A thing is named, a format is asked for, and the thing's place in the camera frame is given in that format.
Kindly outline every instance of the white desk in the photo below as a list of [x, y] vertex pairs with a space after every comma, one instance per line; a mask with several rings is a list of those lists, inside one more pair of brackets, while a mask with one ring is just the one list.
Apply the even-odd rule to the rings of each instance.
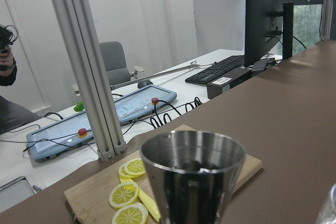
[[[206, 65], [213, 63], [214, 61], [220, 61], [231, 55], [241, 55], [241, 51], [223, 50], [219, 49], [217, 51], [211, 52], [209, 54], [200, 56], [197, 58], [197, 63], [200, 65]], [[192, 60], [170, 68], [168, 70], [183, 67], [189, 65]], [[185, 79], [206, 67], [201, 67], [199, 69], [183, 70], [180, 72], [172, 73], [170, 75], [157, 77], [151, 79], [153, 84], [161, 86], [163, 88], [175, 91], [177, 93], [177, 98], [173, 102], [174, 106], [179, 106], [187, 102], [191, 102], [195, 97], [199, 97], [204, 103], [208, 101], [206, 87], [198, 86], [194, 84], [185, 83]], [[137, 89], [137, 85], [133, 84], [127, 87], [119, 88], [113, 91], [113, 93], [128, 94]], [[184, 107], [179, 108], [181, 114], [185, 113]], [[73, 107], [60, 111], [59, 114], [63, 117], [68, 117], [73, 115], [75, 112]], [[178, 115], [176, 112], [171, 111], [170, 116], [172, 119], [176, 118]], [[40, 119], [31, 124], [39, 124], [41, 127], [49, 125], [59, 118], [52, 115], [48, 118]], [[122, 131], [125, 132], [130, 125], [122, 127]], [[30, 127], [18, 133], [5, 133], [0, 135], [1, 140], [9, 141], [20, 141], [25, 142], [26, 135], [38, 128]], [[125, 142], [128, 142], [134, 136], [152, 130], [153, 127], [147, 123], [138, 122], [132, 129], [124, 135]], [[26, 148], [26, 143], [5, 143], [0, 142], [0, 186], [8, 183], [9, 181], [19, 177], [25, 176], [31, 185], [36, 185], [41, 189], [44, 189], [53, 183], [64, 178], [68, 174], [75, 171], [80, 166], [87, 162], [96, 160], [98, 155], [95, 153], [97, 149], [95, 145], [91, 147], [85, 146], [70, 152], [61, 154], [59, 157], [45, 161], [36, 162], [30, 158], [29, 154], [26, 152], [24, 155], [22, 151]]]

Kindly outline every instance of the black keyboard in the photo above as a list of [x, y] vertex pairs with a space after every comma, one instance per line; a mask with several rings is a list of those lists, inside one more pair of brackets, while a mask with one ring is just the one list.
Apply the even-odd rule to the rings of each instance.
[[201, 72], [188, 77], [185, 79], [185, 82], [194, 84], [207, 84], [208, 82], [213, 81], [217, 77], [220, 77], [232, 69], [242, 66], [243, 64], [244, 55], [232, 55], [218, 63], [215, 63], [211, 67], [208, 67]]

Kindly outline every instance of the brown table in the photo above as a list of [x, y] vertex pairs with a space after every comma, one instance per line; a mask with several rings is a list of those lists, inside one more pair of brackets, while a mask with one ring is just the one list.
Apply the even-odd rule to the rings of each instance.
[[0, 223], [71, 223], [64, 191], [129, 155], [149, 136], [187, 124], [241, 141], [262, 160], [233, 196], [223, 223], [314, 223], [336, 183], [336, 41], [319, 42], [167, 125], [126, 153], [91, 162], [0, 214]]

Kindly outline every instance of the touchscreen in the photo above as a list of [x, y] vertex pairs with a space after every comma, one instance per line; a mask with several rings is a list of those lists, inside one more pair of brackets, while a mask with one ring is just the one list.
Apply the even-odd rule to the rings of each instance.
[[[69, 139], [71, 136], [63, 137], [70, 134], [77, 134], [78, 130], [81, 128], [90, 129], [90, 124], [88, 117], [86, 113], [83, 113], [82, 115], [75, 116], [73, 118], [70, 118], [66, 120], [66, 123], [62, 122], [60, 124], [55, 124], [49, 128], [44, 129], [43, 131], [37, 132], [33, 135], [31, 135], [32, 141], [39, 141], [41, 139], [55, 139], [53, 140], [57, 143], [63, 141], [64, 139]], [[51, 146], [54, 146], [55, 143], [51, 141], [43, 141], [38, 142], [35, 144], [36, 151], [40, 152], [42, 150], [45, 150], [46, 148], [49, 148]]]
[[169, 94], [169, 92], [155, 87], [148, 87], [141, 92], [122, 98], [115, 103], [118, 116], [123, 117], [124, 115], [130, 114], [151, 103], [152, 98], [156, 97], [160, 100], [160, 98], [164, 97], [166, 94]]

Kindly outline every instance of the aluminum frame post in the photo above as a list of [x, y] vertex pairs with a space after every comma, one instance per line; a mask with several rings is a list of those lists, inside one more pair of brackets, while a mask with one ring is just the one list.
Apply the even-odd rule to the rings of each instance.
[[333, 0], [323, 0], [321, 40], [329, 40]]
[[103, 161], [126, 144], [114, 106], [88, 0], [52, 0], [89, 123]]

